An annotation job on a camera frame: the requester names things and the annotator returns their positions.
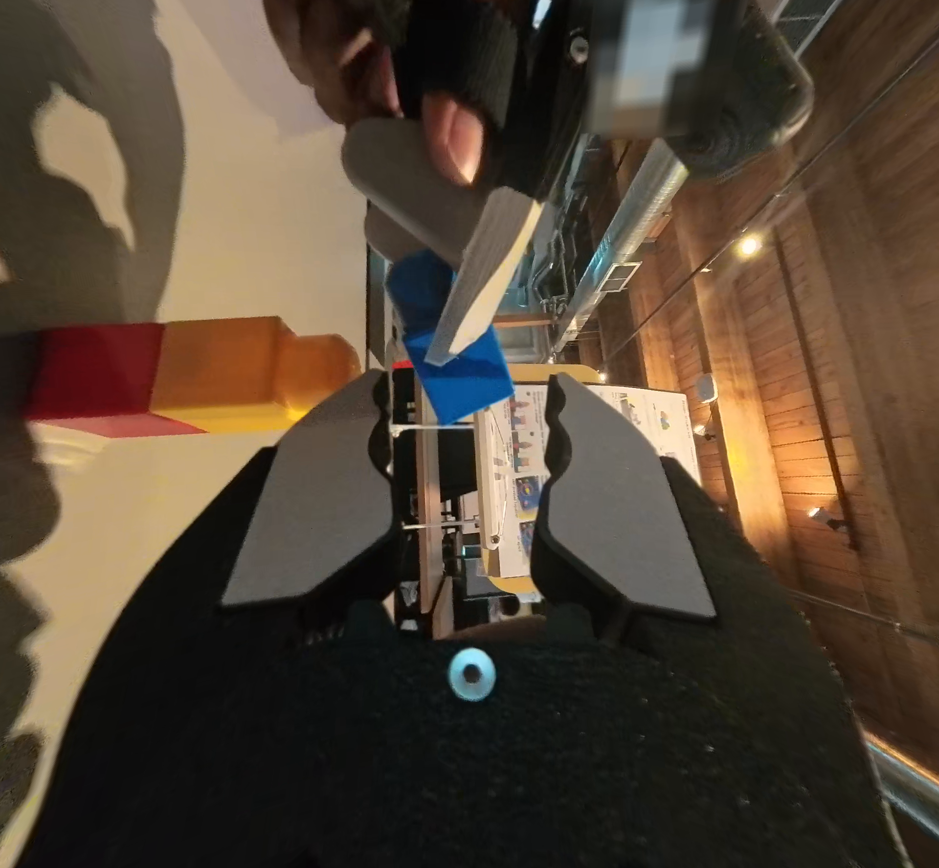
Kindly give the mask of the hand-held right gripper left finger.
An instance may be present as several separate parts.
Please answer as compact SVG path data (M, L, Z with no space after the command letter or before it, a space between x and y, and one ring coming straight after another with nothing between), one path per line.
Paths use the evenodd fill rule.
M372 369L280 439L221 598L224 608L383 599L402 535L390 462L388 375Z

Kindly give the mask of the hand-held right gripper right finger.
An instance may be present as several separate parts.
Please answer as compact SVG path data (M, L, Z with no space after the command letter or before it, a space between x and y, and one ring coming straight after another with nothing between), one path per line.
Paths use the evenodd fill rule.
M611 641L641 616L712 624L712 595L649 439L565 373L548 381L545 423L531 572L551 610Z

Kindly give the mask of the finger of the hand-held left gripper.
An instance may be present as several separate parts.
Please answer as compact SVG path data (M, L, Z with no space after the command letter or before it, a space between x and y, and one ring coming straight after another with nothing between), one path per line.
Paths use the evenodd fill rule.
M389 263L398 263L424 251L442 257L410 230L400 226L381 209L368 209L364 218L364 235L368 245Z
M488 331L543 207L508 187L489 193L427 349L429 365L448 365Z

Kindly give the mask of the blue building block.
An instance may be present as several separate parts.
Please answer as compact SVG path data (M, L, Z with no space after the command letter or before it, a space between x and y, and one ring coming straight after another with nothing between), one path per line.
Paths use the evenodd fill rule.
M422 250L393 263L385 282L402 324L405 352L442 425L455 424L513 393L508 363L492 325L446 364L429 363L429 346L454 278L442 259Z

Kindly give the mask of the yellow single-stud block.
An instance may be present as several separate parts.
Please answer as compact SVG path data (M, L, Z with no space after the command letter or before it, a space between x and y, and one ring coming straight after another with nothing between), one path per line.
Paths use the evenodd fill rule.
M342 336L296 334L277 317L172 322L149 408L209 434L284 431L361 372Z

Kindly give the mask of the red single-stud block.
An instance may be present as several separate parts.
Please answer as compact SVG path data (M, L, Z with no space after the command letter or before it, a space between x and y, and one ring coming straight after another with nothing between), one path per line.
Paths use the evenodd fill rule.
M107 439L202 435L150 407L163 330L147 322L42 332L23 417Z

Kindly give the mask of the person's left hand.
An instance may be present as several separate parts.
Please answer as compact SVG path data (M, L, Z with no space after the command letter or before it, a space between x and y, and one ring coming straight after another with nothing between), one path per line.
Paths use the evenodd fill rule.
M271 35L294 78L313 91L326 116L349 128L369 117L400 116L390 49L357 0L262 0ZM480 0L504 14L529 0ZM445 91L426 93L421 122L428 156L457 186L471 185L483 164L487 123Z

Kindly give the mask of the wooden instruction poster board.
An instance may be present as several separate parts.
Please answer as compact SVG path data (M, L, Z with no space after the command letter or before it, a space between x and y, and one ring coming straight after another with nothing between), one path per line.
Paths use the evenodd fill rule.
M480 545L501 592L539 596L539 541L541 576L571 568L638 608L713 615L662 464L699 485L683 395L560 374L473 418Z

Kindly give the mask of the silver air duct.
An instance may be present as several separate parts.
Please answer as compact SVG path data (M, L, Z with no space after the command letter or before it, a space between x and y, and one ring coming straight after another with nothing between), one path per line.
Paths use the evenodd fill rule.
M641 265L640 248L686 182L687 168L656 138L630 180L586 270L556 323L552 352L559 355L583 331L599 304L626 290Z

